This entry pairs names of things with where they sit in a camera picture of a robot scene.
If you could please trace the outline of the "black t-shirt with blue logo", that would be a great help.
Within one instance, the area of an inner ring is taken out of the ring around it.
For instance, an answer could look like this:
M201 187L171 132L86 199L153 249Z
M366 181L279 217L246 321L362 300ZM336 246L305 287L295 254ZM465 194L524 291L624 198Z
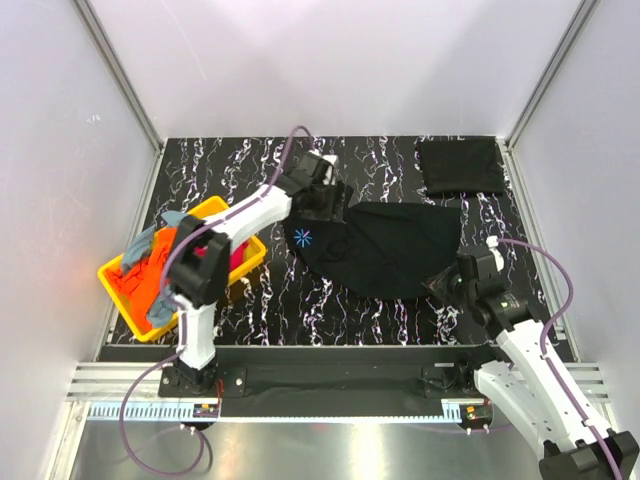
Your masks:
M379 300L425 296L454 264L462 233L460 209L406 202L360 202L341 222L290 217L282 225L312 273Z

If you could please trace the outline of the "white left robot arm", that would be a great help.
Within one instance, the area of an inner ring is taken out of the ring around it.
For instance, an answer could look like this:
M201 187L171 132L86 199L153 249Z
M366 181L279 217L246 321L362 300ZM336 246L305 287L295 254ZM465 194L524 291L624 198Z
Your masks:
M216 382L213 321L229 283L232 254L259 231L288 218L338 221L346 187L336 179L338 157L305 152L299 162L240 203L177 227L161 274L161 291L176 306L178 346L174 367L196 396Z

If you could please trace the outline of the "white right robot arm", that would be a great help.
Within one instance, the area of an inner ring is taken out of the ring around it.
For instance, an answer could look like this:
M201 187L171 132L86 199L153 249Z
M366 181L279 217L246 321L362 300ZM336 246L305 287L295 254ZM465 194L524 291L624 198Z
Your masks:
M628 479L639 444L617 431L579 388L524 299L506 286L501 255L474 247L429 283L471 314L491 342L440 372L426 391L483 396L527 441L544 479Z

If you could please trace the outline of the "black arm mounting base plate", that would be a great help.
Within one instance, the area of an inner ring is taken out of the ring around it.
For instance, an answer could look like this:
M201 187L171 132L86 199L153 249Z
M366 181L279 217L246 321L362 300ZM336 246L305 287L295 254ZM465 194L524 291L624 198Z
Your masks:
M162 370L159 395L167 398L248 398L262 393L401 392L424 398L480 398L461 364L221 364L198 383L173 366Z

